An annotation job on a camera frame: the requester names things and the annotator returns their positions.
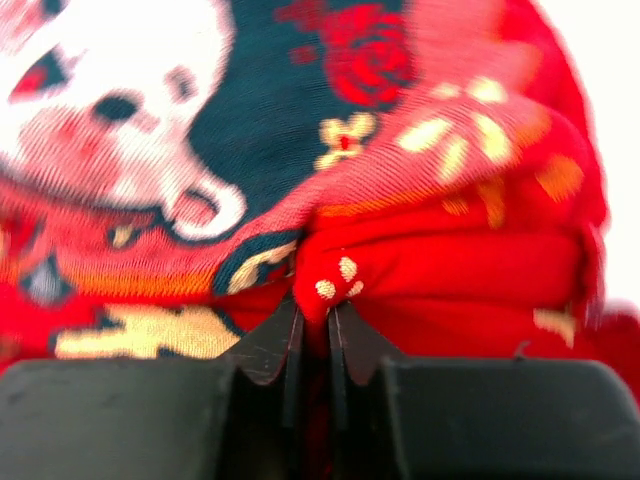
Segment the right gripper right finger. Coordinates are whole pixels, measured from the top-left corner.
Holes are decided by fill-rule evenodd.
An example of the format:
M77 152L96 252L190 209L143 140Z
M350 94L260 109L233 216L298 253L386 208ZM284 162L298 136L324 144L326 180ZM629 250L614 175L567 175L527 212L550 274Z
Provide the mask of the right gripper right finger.
M411 357L328 318L337 479L635 479L639 410L598 362Z

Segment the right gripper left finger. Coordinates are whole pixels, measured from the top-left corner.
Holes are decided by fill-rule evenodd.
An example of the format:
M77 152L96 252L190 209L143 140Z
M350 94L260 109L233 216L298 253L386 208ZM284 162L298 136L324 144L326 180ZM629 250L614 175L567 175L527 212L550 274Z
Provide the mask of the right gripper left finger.
M27 361L1 379L5 480L293 479L291 296L215 360Z

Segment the red printed pillowcase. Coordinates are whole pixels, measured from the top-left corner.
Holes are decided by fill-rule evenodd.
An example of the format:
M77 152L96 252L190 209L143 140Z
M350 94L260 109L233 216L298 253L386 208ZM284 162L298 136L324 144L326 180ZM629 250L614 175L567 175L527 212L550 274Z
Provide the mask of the red printed pillowcase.
M5 1L1 364L218 356L287 291L411 355L605 363L602 170L530 1Z

